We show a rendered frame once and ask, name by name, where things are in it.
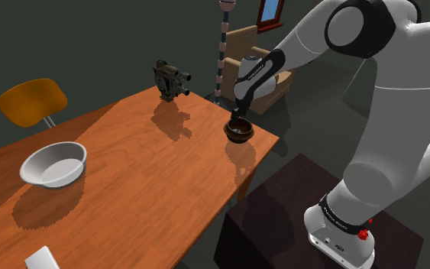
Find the orange chair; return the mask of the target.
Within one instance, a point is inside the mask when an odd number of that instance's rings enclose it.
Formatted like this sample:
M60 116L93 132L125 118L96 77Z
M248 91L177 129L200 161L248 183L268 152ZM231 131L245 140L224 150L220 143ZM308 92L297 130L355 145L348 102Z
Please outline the orange chair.
M55 127L50 117L66 108L68 99L60 87L48 78L34 79L0 95L0 111L15 125L28 128L43 121Z

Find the wooden table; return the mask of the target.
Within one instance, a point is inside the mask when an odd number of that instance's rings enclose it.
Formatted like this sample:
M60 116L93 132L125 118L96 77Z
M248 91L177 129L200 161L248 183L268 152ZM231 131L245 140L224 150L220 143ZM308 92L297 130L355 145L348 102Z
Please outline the wooden table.
M60 269L172 269L277 142L261 128L230 142L229 116L150 88L0 148L0 269L44 246ZM58 141L86 148L84 176L58 190L24 183L24 160Z

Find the white flat box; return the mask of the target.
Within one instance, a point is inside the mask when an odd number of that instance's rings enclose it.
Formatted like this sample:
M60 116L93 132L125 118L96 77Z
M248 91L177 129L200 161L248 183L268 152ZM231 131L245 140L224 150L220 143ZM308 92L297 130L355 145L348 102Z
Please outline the white flat box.
M46 245L26 258L24 262L27 269L60 269Z

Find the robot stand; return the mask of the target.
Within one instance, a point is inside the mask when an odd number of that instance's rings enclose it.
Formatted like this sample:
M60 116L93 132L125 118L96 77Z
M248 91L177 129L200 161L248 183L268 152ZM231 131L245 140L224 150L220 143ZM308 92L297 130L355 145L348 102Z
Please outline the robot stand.
M214 260L219 269L343 269L308 240L306 209L339 180L302 154L226 213ZM385 212L373 217L371 269L415 269L423 239Z

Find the white bowl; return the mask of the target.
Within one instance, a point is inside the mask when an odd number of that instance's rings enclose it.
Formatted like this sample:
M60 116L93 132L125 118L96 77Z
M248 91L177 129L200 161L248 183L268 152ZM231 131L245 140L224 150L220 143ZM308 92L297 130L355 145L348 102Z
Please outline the white bowl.
M20 168L25 183L61 188L78 180L86 169L86 148L73 141L47 145L30 155Z

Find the beaded floor lamp pole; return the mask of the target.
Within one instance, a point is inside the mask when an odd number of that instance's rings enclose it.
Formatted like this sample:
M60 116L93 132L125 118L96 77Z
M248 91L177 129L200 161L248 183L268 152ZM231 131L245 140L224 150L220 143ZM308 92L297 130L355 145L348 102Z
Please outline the beaded floor lamp pole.
M226 35L228 33L228 29L229 29L229 23L228 23L228 18L229 18L229 12L232 11L234 9L234 7L236 6L236 2L237 0L219 0L219 6L221 8L221 10L223 11L223 20L221 23L221 41L218 45L218 60L217 60L217 75L216 75L216 88L214 91L214 103L216 105L219 104L219 97L221 96L221 83L222 83L222 70L224 67L224 54L225 51L227 49L227 44L226 44Z

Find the dark brown wooden bowl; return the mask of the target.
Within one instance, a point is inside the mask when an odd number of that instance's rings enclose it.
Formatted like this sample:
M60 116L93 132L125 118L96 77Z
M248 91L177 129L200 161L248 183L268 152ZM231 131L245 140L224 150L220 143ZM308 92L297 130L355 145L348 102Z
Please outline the dark brown wooden bowl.
M236 144L243 144L254 136L253 125L245 118L230 119L224 125L224 132Z

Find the red framed window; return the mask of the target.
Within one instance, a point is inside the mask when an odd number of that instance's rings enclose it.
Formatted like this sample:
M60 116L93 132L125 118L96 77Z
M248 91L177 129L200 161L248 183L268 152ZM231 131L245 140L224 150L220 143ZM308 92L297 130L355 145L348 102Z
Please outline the red framed window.
M260 0L257 17L257 33L263 33L281 27L280 22L285 0Z

